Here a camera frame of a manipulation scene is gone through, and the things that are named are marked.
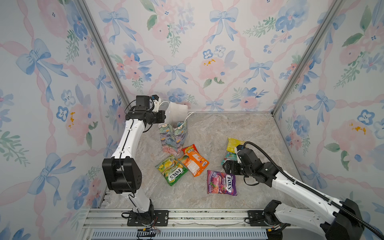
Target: floral wallpaper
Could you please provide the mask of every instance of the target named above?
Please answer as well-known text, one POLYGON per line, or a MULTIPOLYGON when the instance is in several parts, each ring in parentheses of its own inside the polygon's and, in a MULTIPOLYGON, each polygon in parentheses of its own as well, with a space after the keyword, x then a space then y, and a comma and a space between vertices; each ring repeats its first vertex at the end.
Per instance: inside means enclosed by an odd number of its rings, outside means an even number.
POLYGON ((124 108, 75 4, 0 3, 0 239, 77 239, 124 108))
MULTIPOLYGON (((382 231, 383 6, 383 0, 344 3, 275 115, 304 181, 354 200, 364 220, 382 231)), ((376 239, 369 230, 364 238, 376 239)))
POLYGON ((85 2, 128 97, 157 94, 191 111, 272 110, 332 3, 85 2))

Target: wire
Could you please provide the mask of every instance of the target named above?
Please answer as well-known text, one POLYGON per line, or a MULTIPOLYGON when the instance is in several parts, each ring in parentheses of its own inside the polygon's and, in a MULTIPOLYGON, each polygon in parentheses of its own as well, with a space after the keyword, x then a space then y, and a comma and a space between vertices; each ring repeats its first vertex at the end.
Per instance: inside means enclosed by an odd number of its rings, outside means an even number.
POLYGON ((152 125, 153 124, 151 124, 151 126, 147 130, 145 130, 144 132, 148 132, 151 129, 152 125))
POLYGON ((259 184, 259 182, 255 183, 255 184, 248 184, 248 183, 245 181, 245 175, 244 175, 244 178, 243 178, 243 179, 244 179, 245 184, 248 185, 248 186, 256 186, 256 185, 259 184))
MULTIPOLYGON (((263 150, 261 149, 259 146, 257 146, 256 144, 254 144, 253 142, 245 142, 244 145, 243 145, 243 148, 245 147, 245 145, 247 144, 250 144, 252 145, 253 147, 257 148, 262 154, 264 154, 264 156, 279 170, 279 172, 281 172, 281 174, 284 175, 284 177, 286 177, 287 179, 289 179, 290 181, 292 182, 295 182, 295 179, 293 179, 291 176, 289 176, 286 172, 284 172, 284 170, 282 168, 280 168, 273 160, 272 158, 263 150)), ((314 193, 315 195, 319 196, 320 198, 322 198, 323 200, 325 201, 329 201, 329 198, 324 196, 322 193, 320 193, 319 191, 316 191, 314 190, 313 188, 309 187, 308 185, 304 184, 304 183, 301 183, 299 181, 296 181, 296 184, 299 185, 300 187, 303 187, 305 189, 307 189, 308 191, 314 193)), ((374 234, 376 234, 381 240, 384 240, 384 235, 379 232, 378 230, 376 230, 373 226, 371 226, 369 223, 365 222, 363 219, 360 219, 359 217, 357 217, 355 214, 353 214, 352 212, 350 212, 349 210, 345 209, 343 206, 340 206, 338 203, 335 203, 334 201, 331 201, 331 204, 333 206, 335 206, 336 208, 338 208, 340 211, 344 212, 346 215, 348 215, 349 217, 351 217, 352 219, 354 219, 355 221, 361 223, 361 225, 365 226, 366 228, 368 228, 371 232, 373 232, 374 234)))
POLYGON ((133 103, 134 101, 136 101, 136 99, 133 100, 132 102, 130 102, 130 103, 128 104, 128 106, 125 108, 125 110, 124 110, 124 113, 125 113, 125 114, 127 114, 127 113, 126 113, 126 110, 127 110, 127 108, 129 107, 129 105, 130 105, 131 103, 133 103))

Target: green candy bag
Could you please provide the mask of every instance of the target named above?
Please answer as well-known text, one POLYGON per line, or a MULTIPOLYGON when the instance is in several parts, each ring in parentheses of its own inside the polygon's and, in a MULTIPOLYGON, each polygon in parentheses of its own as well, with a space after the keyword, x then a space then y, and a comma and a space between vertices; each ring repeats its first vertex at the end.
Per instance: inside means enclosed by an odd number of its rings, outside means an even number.
POLYGON ((180 164, 173 155, 167 157, 155 167, 161 174, 163 174, 170 186, 173 186, 186 172, 188 172, 188 169, 180 164))

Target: marble floor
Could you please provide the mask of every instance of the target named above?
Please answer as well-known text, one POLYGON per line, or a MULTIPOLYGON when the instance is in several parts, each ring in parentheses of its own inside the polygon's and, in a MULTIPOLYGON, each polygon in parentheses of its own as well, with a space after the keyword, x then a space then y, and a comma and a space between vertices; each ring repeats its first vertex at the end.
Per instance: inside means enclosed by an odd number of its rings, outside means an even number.
MULTIPOLYGON (((240 176, 236 179, 237 196, 207 194, 207 169, 223 171, 221 161, 226 155, 228 137, 256 143, 284 170, 300 179, 271 114, 195 113, 190 116, 184 147, 195 144, 210 164, 200 176, 193 177, 188 172, 172 187, 155 168, 169 155, 161 149, 158 131, 154 126, 142 134, 135 159, 143 175, 141 188, 155 208, 264 208, 272 199, 292 207, 305 207, 265 184, 247 186, 240 176)), ((262 162, 267 161, 263 154, 253 149, 262 162)), ((247 179, 248 184, 253 183, 252 180, 247 179)), ((131 208, 131 203, 112 191, 106 207, 131 208)))

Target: mounting plate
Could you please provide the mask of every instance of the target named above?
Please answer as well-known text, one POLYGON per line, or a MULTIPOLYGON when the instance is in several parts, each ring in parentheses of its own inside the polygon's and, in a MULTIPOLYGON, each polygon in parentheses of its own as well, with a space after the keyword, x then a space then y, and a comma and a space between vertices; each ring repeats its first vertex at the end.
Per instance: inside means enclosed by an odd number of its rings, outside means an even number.
MULTIPOLYGON (((166 227, 168 225, 168 210, 155 210, 155 224, 154 226, 157 227, 166 227)), ((129 212, 129 217, 128 217, 128 222, 127 226, 129 227, 142 227, 143 225, 141 222, 138 220, 140 215, 137 213, 130 211, 129 212)))

